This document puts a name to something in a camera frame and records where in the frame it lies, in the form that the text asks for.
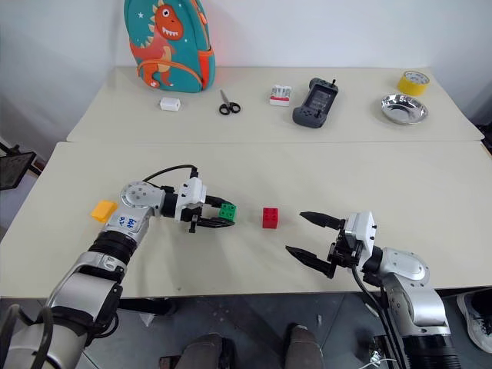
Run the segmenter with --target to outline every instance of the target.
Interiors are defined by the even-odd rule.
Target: orange dinosaur
[[[153,5],[152,11],[154,15],[150,18],[152,23],[148,25],[154,36],[148,36],[144,44],[140,47],[130,42],[130,49],[133,56],[140,58],[143,61],[148,59],[161,59],[163,62],[171,62],[172,54],[176,51],[169,44],[168,40],[177,41],[183,36],[183,24],[176,16],[175,10],[164,3],[163,0],[158,0],[158,6]],[[159,71],[161,73],[161,81],[167,86],[173,84],[168,81],[169,69],[168,63],[149,63],[142,65],[144,71],[144,82],[153,87],[159,88],[161,85],[152,75]]]

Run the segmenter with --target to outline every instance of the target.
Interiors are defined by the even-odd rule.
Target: scissors
[[[241,106],[236,104],[235,102],[229,102],[228,98],[225,96],[225,93],[221,90],[222,100],[224,100],[224,104],[219,107],[219,112],[222,115],[229,115],[230,113],[237,114],[241,111]]]

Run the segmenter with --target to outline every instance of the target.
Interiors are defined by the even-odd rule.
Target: small box
[[[178,111],[181,107],[181,101],[179,98],[162,98],[159,106],[161,110]]]
[[[274,85],[271,89],[270,105],[289,106],[291,103],[291,86]]]

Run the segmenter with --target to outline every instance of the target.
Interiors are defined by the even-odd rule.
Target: metal bowl
[[[384,115],[399,125],[414,125],[423,121],[428,115],[424,104],[416,98],[402,94],[384,97],[381,101],[381,109]]]

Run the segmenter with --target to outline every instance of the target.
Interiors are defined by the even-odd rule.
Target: white wall
[[[218,65],[416,68],[492,120],[491,0],[204,0]],[[113,65],[123,0],[0,0],[0,134],[49,156]]]

